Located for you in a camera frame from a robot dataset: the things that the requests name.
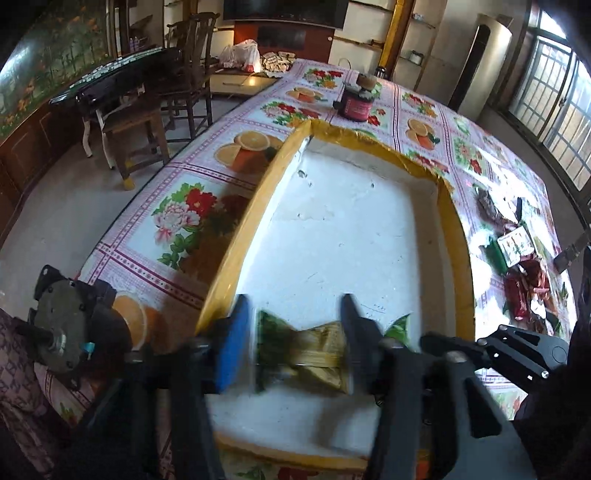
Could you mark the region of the green snack packet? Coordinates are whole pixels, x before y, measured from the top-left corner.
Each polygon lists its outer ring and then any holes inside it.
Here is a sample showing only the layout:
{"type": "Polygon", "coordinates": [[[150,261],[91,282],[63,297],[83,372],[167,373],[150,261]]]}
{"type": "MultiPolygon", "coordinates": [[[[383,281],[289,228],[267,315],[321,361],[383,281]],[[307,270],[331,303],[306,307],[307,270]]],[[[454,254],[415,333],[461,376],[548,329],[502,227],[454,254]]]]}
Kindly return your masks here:
{"type": "MultiPolygon", "coordinates": [[[[408,314],[381,331],[404,346],[409,344],[408,314]]],[[[348,345],[342,323],[332,321],[304,330],[267,311],[256,318],[256,373],[254,388],[262,393],[280,382],[349,394],[355,379],[349,368],[348,345]]]]}

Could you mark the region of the red candy packet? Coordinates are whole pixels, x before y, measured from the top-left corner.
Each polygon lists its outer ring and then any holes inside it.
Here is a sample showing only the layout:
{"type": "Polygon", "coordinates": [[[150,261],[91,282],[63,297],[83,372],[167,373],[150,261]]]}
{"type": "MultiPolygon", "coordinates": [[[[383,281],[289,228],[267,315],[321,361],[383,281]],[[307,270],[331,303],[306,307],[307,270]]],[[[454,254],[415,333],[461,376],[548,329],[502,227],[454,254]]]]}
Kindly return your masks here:
{"type": "Polygon", "coordinates": [[[549,278],[538,257],[526,257],[510,267],[503,281],[511,318],[517,322],[532,319],[532,302],[546,305],[550,300],[549,278]]]}

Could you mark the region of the yellow green cracker pack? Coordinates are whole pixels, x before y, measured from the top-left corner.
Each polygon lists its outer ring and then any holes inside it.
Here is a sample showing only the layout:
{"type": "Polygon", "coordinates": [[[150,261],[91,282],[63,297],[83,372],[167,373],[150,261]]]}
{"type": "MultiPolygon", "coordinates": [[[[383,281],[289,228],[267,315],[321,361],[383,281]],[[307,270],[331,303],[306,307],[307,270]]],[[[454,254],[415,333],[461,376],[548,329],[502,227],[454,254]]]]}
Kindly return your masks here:
{"type": "Polygon", "coordinates": [[[522,261],[536,257],[532,237],[524,225],[520,225],[497,238],[490,237],[485,246],[489,263],[499,275],[505,275],[522,261]]]}

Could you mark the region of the dark foil snack bag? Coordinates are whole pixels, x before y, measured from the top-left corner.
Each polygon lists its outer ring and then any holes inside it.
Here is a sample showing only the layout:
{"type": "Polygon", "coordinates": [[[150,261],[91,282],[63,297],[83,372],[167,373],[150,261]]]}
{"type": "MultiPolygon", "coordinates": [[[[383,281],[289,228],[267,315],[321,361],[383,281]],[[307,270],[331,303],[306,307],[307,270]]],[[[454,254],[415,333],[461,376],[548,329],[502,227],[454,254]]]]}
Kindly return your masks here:
{"type": "Polygon", "coordinates": [[[480,209],[493,224],[509,228],[518,223],[511,205],[501,194],[479,186],[475,192],[480,209]]]}

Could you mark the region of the floral fruit tablecloth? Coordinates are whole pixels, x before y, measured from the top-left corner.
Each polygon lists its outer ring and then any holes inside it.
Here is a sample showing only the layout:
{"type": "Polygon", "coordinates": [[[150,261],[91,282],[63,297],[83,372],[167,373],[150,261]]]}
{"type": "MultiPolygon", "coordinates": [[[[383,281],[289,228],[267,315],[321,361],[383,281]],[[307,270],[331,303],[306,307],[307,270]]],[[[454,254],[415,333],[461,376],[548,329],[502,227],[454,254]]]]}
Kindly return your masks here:
{"type": "Polygon", "coordinates": [[[297,61],[280,81],[192,142],[121,212],[79,277],[104,280],[120,292],[118,307],[131,316],[135,340],[167,351],[190,335],[256,184],[287,136],[312,119],[382,142],[445,178],[475,245],[494,230],[477,203],[477,190],[521,188],[538,251],[545,261],[559,252],[543,180],[500,140],[445,105],[387,80],[377,83],[366,121],[343,119],[331,104],[357,77],[342,67],[297,61]]]}

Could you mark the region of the yellow rimmed white tray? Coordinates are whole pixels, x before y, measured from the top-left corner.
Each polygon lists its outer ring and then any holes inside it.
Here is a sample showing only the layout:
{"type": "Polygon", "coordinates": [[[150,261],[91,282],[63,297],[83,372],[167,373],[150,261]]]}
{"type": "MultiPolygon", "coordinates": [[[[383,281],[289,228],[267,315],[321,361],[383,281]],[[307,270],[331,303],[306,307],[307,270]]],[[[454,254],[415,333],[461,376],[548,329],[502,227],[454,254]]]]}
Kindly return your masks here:
{"type": "MultiPolygon", "coordinates": [[[[295,330],[339,318],[349,294],[387,328],[474,334],[473,278],[453,187],[428,167],[353,130],[307,121],[284,141],[245,209],[197,326],[239,296],[295,330]]],[[[221,447],[306,469],[363,469],[380,411],[358,384],[344,393],[281,381],[257,392],[256,348],[238,381],[209,400],[221,447]]]]}

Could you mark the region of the wooden stool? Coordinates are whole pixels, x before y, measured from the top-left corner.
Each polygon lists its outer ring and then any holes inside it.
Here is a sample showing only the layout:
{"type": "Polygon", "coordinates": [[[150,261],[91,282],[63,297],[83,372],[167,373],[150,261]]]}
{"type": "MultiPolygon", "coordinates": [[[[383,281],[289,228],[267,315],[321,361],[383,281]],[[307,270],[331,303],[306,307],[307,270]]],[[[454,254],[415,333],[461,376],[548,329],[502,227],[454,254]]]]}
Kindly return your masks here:
{"type": "Polygon", "coordinates": [[[170,161],[157,97],[143,94],[106,115],[101,133],[125,190],[133,190],[132,173],[170,161]]]}

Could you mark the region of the white tower air conditioner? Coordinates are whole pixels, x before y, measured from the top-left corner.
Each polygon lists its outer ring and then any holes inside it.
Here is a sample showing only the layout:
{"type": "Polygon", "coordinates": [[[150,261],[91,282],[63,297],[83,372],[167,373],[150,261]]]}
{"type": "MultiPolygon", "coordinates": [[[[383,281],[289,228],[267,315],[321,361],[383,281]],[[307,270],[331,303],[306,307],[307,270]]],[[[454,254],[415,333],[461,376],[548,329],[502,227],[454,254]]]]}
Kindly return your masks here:
{"type": "Polygon", "coordinates": [[[448,107],[476,122],[501,73],[512,33],[497,19],[479,14],[473,41],[448,107]]]}

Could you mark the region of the black piano table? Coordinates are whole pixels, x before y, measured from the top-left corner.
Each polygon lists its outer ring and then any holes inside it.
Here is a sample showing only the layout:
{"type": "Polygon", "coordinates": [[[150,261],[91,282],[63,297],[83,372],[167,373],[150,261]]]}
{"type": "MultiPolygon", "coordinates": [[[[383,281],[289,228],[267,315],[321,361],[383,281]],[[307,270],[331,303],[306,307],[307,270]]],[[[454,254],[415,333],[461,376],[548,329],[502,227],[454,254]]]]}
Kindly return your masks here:
{"type": "Polygon", "coordinates": [[[154,47],[100,65],[49,100],[56,108],[75,108],[83,118],[138,87],[151,87],[171,75],[180,51],[154,47]]]}

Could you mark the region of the white plastic bag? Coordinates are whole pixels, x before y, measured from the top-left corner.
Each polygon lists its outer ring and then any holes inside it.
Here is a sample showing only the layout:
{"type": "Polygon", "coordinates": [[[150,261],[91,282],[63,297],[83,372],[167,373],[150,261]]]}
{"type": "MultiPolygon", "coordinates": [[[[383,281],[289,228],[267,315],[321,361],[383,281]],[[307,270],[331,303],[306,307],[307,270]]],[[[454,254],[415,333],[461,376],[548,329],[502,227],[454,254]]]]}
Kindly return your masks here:
{"type": "Polygon", "coordinates": [[[219,54],[219,63],[224,69],[259,73],[262,70],[259,45],[255,40],[247,39],[233,46],[226,46],[219,54]]]}

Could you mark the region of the dark wooden chair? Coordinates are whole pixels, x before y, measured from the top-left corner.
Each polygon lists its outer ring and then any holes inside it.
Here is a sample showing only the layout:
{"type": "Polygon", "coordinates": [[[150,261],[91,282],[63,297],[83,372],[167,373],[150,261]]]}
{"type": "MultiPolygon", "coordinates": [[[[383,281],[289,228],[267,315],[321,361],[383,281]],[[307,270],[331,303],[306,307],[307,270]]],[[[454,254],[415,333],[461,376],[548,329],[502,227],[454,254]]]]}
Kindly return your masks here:
{"type": "Polygon", "coordinates": [[[168,24],[167,48],[179,54],[172,73],[158,85],[161,108],[168,117],[164,127],[174,130],[177,120],[185,120],[190,142],[202,128],[211,127],[211,76],[216,63],[211,57],[214,27],[221,14],[200,12],[186,20],[168,24]]]}

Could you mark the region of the black television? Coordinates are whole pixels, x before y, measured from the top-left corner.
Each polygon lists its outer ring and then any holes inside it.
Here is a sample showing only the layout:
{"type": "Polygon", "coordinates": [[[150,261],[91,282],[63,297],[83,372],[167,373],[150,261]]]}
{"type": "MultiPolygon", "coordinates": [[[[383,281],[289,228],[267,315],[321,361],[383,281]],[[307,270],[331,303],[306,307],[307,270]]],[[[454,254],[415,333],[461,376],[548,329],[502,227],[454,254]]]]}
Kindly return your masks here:
{"type": "Polygon", "coordinates": [[[223,18],[288,21],[342,28],[348,7],[348,0],[225,0],[223,18]]]}

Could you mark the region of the flower landscape painting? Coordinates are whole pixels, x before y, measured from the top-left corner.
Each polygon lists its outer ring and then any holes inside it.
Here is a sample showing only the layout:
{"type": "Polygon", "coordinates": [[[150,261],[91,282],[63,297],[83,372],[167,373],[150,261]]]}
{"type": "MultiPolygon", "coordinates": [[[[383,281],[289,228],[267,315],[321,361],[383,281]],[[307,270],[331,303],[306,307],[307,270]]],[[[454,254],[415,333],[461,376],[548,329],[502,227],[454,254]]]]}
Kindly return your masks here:
{"type": "Polygon", "coordinates": [[[109,57],[105,1],[53,1],[1,70],[1,137],[109,57]]]}

